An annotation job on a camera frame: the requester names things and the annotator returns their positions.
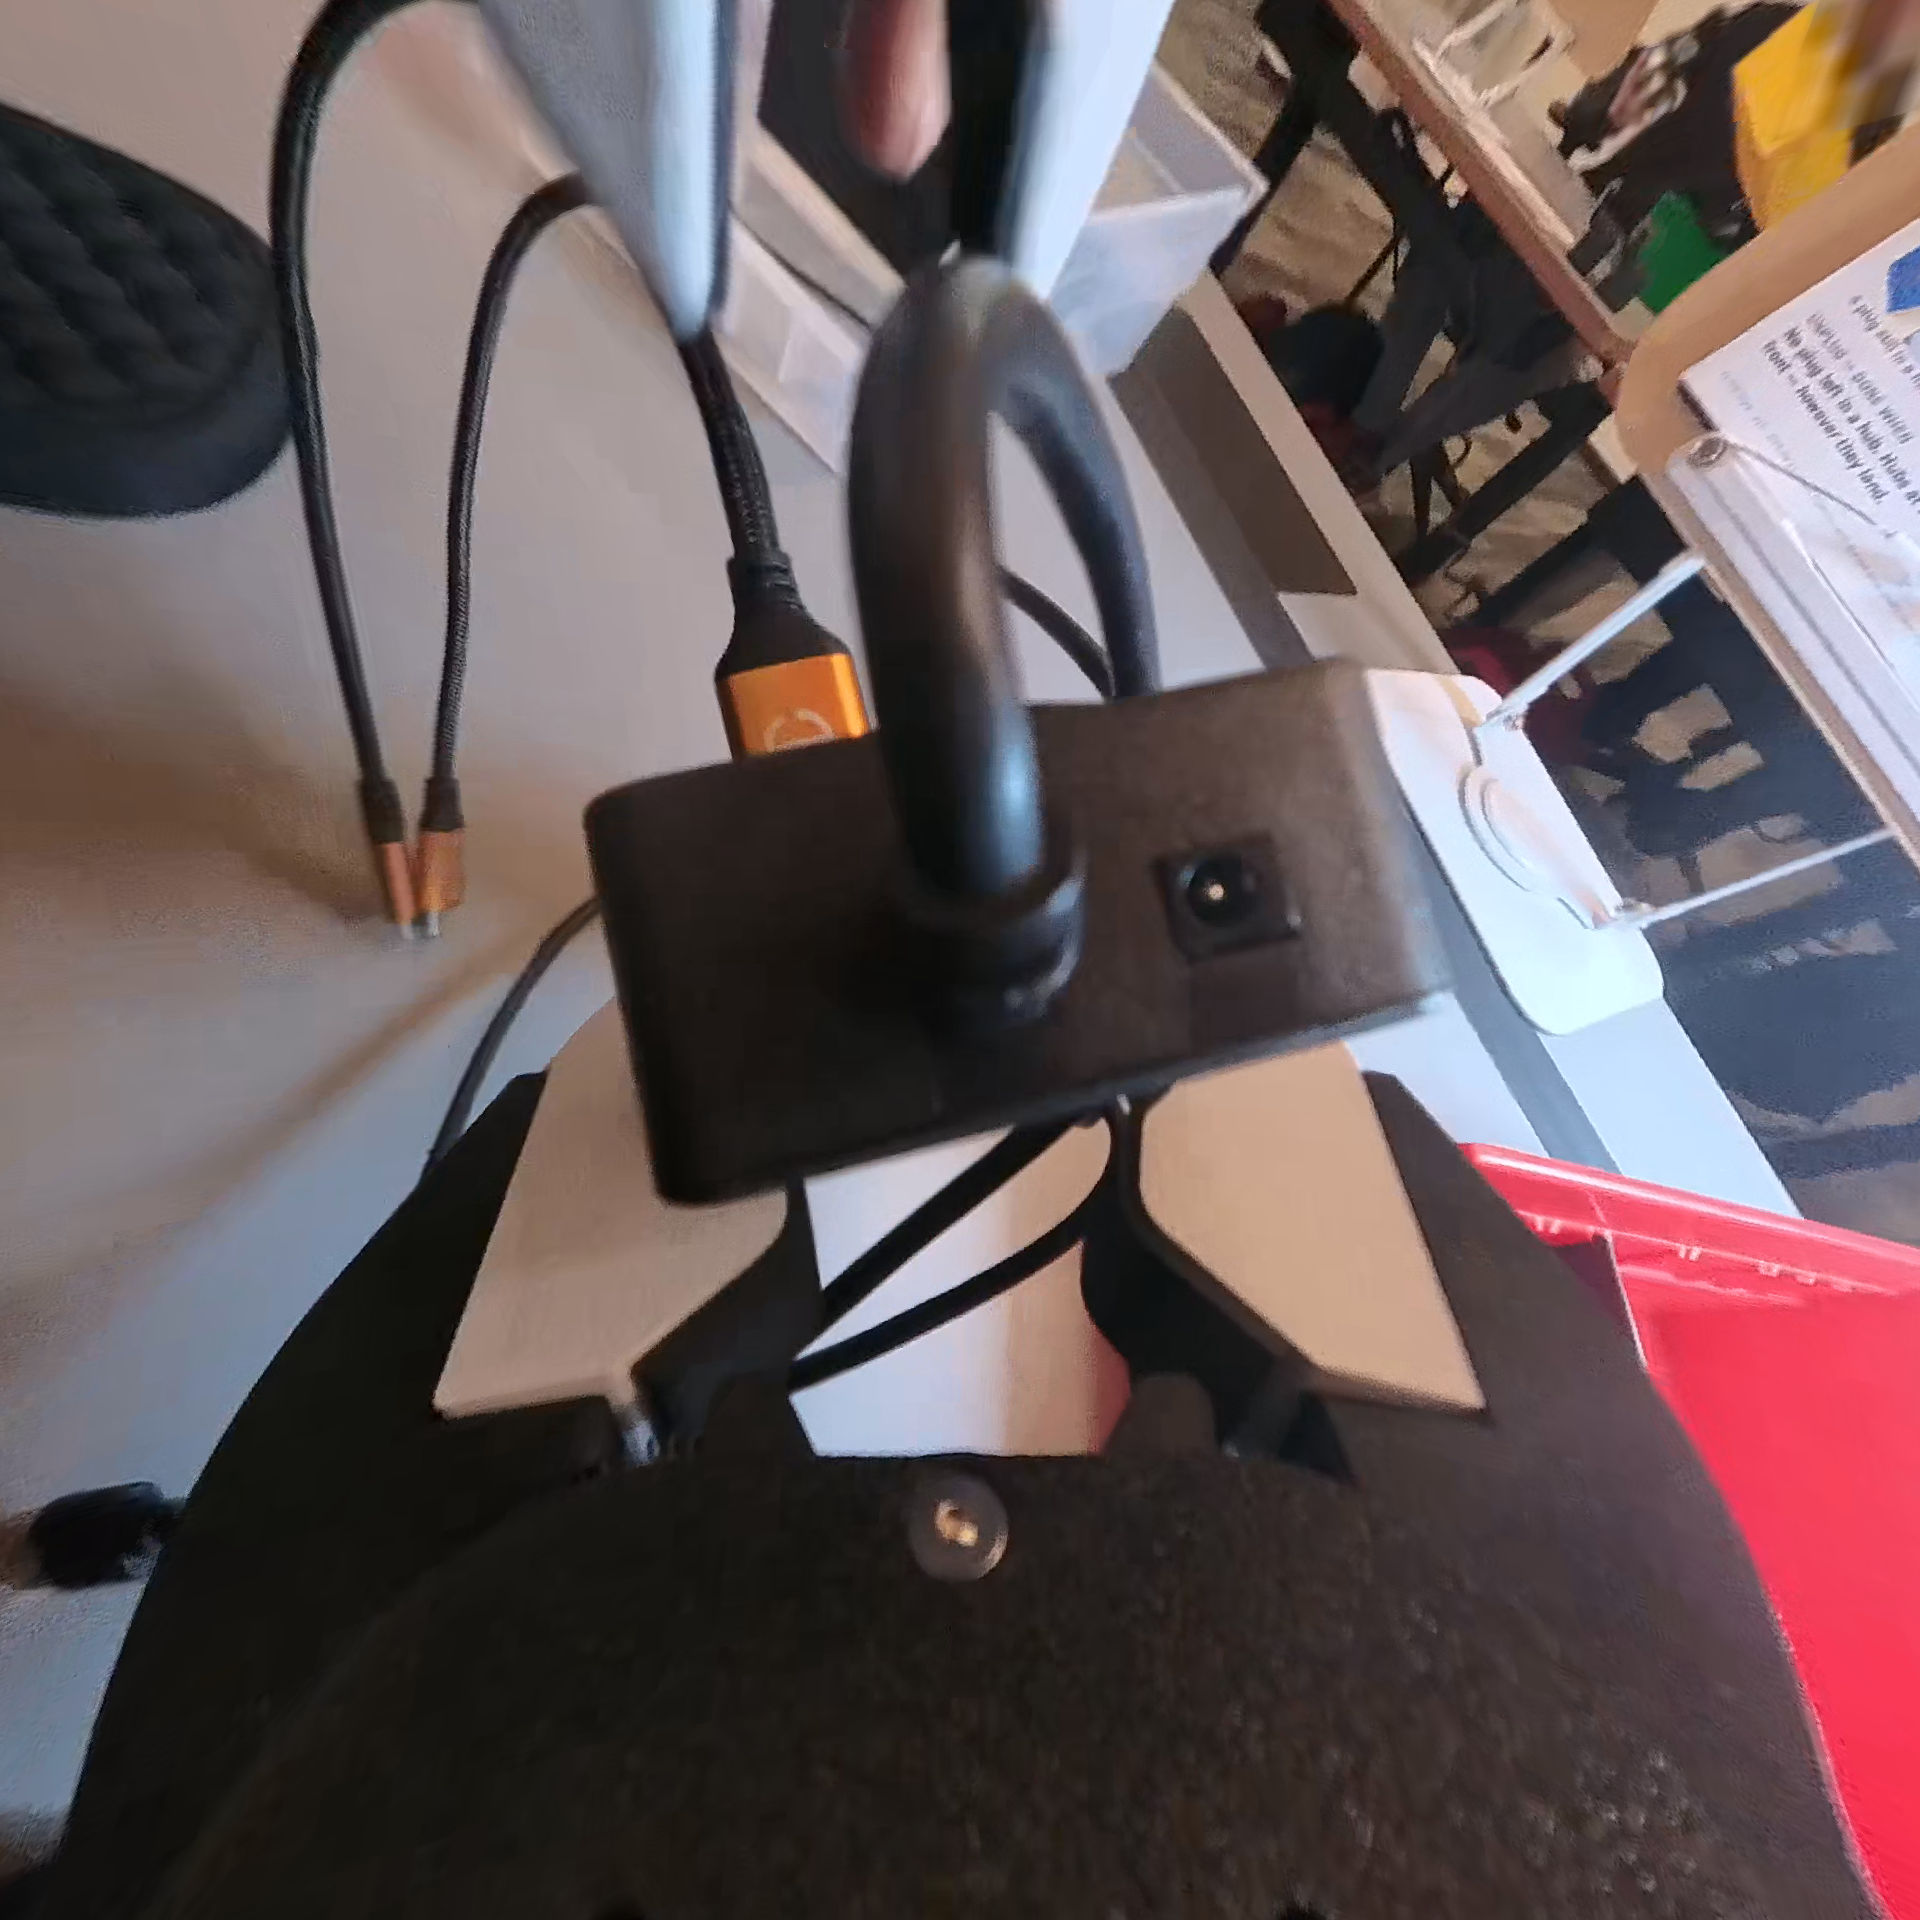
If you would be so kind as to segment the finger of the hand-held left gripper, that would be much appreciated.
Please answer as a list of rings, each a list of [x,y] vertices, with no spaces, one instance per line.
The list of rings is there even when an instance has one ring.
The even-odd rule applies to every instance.
[[[698,345],[728,283],[736,2],[481,2],[531,107]]]
[[[1048,300],[1172,2],[955,2],[955,242]]]

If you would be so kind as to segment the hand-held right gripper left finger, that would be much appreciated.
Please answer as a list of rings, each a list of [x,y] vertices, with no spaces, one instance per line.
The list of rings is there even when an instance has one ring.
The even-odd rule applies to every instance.
[[[600,1399],[627,1428],[702,1428],[728,1381],[822,1328],[804,1189],[716,1206],[659,1194],[615,1006],[560,1051],[438,1381],[442,1418]]]

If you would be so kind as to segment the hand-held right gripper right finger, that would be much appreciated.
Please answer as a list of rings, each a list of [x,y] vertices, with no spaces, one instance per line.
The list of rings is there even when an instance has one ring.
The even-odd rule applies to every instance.
[[[1188,1377],[1220,1444],[1309,1399],[1488,1406],[1367,1083],[1340,1044],[1193,1076],[1115,1120],[1081,1300],[1131,1388]]]

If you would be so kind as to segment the small black plug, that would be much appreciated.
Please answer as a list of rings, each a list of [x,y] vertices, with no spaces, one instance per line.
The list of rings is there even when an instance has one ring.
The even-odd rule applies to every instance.
[[[181,1500],[144,1479],[47,1500],[26,1526],[35,1582],[67,1593],[132,1582],[177,1533],[181,1514]]]

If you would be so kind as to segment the person's left hand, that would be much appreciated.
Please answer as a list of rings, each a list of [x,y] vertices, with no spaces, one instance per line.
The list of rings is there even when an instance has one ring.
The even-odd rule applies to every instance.
[[[850,2],[838,62],[850,150],[910,180],[946,133],[946,2]]]

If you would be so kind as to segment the clear plastic box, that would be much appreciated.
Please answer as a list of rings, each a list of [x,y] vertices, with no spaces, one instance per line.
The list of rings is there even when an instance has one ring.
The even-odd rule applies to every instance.
[[[1133,363],[1258,196],[1258,172],[1151,69],[1104,183],[1048,294],[1098,376]],[[742,142],[731,191],[728,368],[833,472],[846,468],[859,359],[900,269],[773,133]]]

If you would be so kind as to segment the background work table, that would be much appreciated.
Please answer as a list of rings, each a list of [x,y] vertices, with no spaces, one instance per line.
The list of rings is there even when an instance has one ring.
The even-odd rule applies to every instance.
[[[1459,27],[1429,2],[1263,2],[1289,95],[1254,150],[1263,200],[1215,254],[1223,267],[1251,239],[1313,135],[1389,215],[1393,289],[1344,474],[1372,493],[1407,468],[1417,537],[1393,564],[1411,587],[1594,439],[1634,349],[1634,295],[1588,244],[1597,202],[1554,142],[1529,161],[1446,62],[1496,17],[1499,2]]]

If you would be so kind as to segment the clear sign holder white base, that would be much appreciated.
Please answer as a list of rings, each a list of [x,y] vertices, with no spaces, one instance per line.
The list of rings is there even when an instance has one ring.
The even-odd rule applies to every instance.
[[[1648,927],[1765,879],[1898,845],[1918,861],[1918,541],[1902,541],[1700,422],[1671,458],[1686,547],[1514,691],[1477,678],[1367,672],[1387,764],[1508,1003],[1554,1037],[1664,996]],[[1617,894],[1548,764],[1529,713],[1578,666],[1679,587],[1730,601],[1765,661],[1812,711],[1877,824],[1671,906]]]

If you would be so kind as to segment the red plastic bin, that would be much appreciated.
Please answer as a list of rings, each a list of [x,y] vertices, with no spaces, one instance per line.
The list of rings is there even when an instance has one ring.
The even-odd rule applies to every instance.
[[[1558,1252],[1610,1252],[1644,1372],[1785,1627],[1888,1917],[1918,1917],[1918,1248],[1467,1144]]]

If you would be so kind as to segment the black quilted seat cushion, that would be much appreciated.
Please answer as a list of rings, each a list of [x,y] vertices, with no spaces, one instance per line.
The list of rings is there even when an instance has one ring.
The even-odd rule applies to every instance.
[[[269,244],[153,168],[4,107],[4,508],[181,517],[288,439]]]

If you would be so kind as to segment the green object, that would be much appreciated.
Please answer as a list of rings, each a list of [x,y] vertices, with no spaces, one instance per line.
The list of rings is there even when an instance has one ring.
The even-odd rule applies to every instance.
[[[1664,194],[1634,231],[1639,302],[1644,313],[1664,316],[1754,235],[1756,226],[1744,205],[1700,210],[1686,194]]]

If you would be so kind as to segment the round wooden table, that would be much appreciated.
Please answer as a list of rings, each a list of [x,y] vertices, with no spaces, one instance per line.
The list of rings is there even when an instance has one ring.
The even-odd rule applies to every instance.
[[[1681,376],[1913,223],[1918,128],[1904,128],[1652,318],[1614,394],[1617,444],[1648,493],[1665,494],[1671,458],[1700,436]]]

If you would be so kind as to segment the yellow object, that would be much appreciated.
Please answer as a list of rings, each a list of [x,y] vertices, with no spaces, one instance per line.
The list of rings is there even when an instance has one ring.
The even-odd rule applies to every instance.
[[[1735,156],[1759,231],[1918,118],[1918,2],[1807,2],[1735,69]]]

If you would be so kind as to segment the printed paper sheet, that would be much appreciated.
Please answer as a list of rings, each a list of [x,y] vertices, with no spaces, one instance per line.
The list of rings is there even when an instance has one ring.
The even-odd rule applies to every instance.
[[[1918,226],[1700,359],[1681,391],[1727,444],[1918,541]]]

